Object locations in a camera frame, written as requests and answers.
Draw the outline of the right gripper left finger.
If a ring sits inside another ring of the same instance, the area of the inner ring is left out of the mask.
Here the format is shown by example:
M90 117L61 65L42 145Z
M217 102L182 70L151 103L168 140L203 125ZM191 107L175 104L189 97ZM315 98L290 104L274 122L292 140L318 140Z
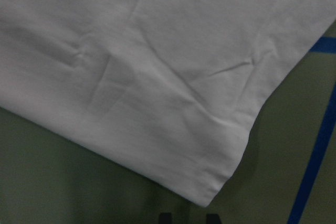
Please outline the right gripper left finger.
M172 224L172 213L171 212L160 213L160 224Z

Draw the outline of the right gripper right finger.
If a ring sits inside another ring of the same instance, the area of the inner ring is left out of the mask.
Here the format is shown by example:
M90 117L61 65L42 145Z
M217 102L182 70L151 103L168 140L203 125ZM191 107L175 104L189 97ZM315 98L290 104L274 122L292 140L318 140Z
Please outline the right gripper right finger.
M221 224L218 214L206 214L206 224Z

